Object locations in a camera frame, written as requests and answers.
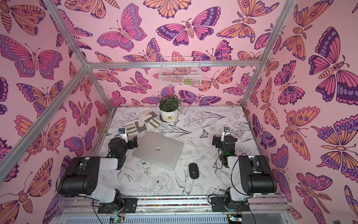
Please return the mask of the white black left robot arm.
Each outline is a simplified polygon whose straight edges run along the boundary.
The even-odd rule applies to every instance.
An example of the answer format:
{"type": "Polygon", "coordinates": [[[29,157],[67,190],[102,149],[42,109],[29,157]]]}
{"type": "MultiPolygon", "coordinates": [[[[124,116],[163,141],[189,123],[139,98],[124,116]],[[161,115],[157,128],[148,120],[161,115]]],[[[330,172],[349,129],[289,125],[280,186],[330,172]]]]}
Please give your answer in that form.
{"type": "Polygon", "coordinates": [[[86,197],[97,202],[100,214],[135,213],[136,198],[123,198],[118,189],[110,188],[99,182],[102,171],[121,171],[126,153],[138,147],[138,138],[125,140],[115,137],[109,142],[107,157],[91,156],[74,158],[63,173],[57,191],[63,196],[86,197]]]}

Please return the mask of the black wireless mouse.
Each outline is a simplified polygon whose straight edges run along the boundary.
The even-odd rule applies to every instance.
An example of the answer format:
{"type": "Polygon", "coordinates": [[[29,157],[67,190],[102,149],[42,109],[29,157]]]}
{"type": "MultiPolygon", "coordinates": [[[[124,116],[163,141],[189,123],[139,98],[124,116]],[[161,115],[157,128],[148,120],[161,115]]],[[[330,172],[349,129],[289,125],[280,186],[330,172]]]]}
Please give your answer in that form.
{"type": "Polygon", "coordinates": [[[199,173],[199,168],[198,165],[196,163],[190,163],[188,165],[188,170],[189,170],[189,176],[191,179],[198,179],[200,176],[199,173]]]}

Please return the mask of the silver laptop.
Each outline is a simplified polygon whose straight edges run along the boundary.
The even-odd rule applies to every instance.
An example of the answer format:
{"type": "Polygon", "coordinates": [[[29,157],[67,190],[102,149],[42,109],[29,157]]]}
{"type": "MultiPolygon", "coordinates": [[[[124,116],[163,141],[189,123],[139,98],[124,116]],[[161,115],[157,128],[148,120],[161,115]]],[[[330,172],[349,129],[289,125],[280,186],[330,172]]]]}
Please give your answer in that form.
{"type": "Polygon", "coordinates": [[[173,171],[184,143],[154,132],[146,132],[132,155],[173,171]]]}

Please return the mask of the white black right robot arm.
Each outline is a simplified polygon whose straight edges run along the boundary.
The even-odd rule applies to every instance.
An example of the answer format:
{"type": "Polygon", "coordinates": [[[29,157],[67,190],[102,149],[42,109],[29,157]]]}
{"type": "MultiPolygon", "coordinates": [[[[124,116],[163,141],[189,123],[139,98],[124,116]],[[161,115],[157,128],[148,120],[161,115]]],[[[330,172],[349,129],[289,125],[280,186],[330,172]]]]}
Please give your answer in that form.
{"type": "Polygon", "coordinates": [[[235,154],[237,138],[229,135],[214,136],[212,145],[219,152],[221,167],[230,170],[231,186],[224,190],[223,196],[208,195],[213,212],[250,211],[248,199],[257,195],[275,194],[277,184],[274,181],[266,157],[235,154]]]}

